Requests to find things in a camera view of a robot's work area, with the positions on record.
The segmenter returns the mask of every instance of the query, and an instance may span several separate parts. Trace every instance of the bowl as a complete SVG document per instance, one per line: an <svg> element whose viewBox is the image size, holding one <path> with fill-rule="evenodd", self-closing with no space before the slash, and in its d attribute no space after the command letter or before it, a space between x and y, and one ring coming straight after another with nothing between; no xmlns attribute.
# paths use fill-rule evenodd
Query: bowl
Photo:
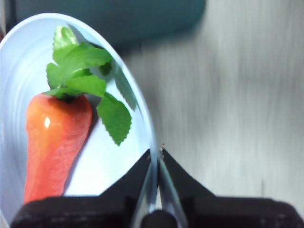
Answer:
<svg viewBox="0 0 304 228"><path fill-rule="evenodd" d="M48 90L46 65L52 61L55 27L70 27L78 41L105 48L113 57L107 91L128 108L132 124L120 146L101 120L94 126L73 167L66 196L94 196L122 177L147 149L156 165L157 145L150 114L132 74L111 45L85 23L62 14L43 13L16 25L0 43L1 216L10 223L21 207L26 177L25 113L31 98ZM98 100L88 96L92 106Z"/></svg>

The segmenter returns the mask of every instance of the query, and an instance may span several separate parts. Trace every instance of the orange carrot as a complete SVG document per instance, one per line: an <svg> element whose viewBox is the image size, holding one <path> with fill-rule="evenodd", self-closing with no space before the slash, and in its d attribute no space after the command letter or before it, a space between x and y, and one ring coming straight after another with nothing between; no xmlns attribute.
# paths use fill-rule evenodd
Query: orange carrot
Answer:
<svg viewBox="0 0 304 228"><path fill-rule="evenodd" d="M28 163L24 202L64 191L72 163L92 121L92 108L83 95L70 103L39 94L27 109Z"/></svg>

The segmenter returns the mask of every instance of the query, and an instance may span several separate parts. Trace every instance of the toy carrot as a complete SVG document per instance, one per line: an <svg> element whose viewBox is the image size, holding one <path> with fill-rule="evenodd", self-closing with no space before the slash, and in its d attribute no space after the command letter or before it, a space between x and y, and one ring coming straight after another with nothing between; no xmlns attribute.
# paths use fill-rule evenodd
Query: toy carrot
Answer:
<svg viewBox="0 0 304 228"><path fill-rule="evenodd" d="M126 138L131 125L128 109L107 93L106 82L89 70L111 61L106 50L78 44L69 28L58 26L53 59L56 64L47 66L50 90L33 97L27 109L25 203L63 193L92 121L92 108L83 94L101 97L97 113L117 145Z"/></svg>

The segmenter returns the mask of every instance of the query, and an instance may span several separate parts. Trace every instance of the carrot leaf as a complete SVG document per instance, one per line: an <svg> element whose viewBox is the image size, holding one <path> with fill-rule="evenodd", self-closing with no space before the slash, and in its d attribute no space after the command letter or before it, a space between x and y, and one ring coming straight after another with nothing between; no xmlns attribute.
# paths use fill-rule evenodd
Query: carrot leaf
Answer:
<svg viewBox="0 0 304 228"><path fill-rule="evenodd" d="M96 75L74 77L68 79L66 85L69 88L100 97L104 96L106 87L105 81Z"/></svg>
<svg viewBox="0 0 304 228"><path fill-rule="evenodd" d="M46 70L50 90L44 94L65 101L83 94L101 97L97 113L114 142L120 145L130 130L130 113L122 102L105 92L106 82L90 71L91 67L99 67L103 75L110 74L112 59L103 48L78 44L70 28L58 26L54 33L54 62Z"/></svg>
<svg viewBox="0 0 304 228"><path fill-rule="evenodd" d="M127 137L131 127L131 116L128 109L121 101L106 92L97 106L97 113L114 142L120 145Z"/></svg>

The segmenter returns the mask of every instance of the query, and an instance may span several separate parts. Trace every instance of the table surface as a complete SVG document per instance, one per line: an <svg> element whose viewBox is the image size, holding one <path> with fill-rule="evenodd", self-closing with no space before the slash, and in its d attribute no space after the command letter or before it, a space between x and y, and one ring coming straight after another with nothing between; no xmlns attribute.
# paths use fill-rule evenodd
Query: table surface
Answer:
<svg viewBox="0 0 304 228"><path fill-rule="evenodd" d="M190 175L304 217L304 1L209 0L191 31L120 54Z"/></svg>

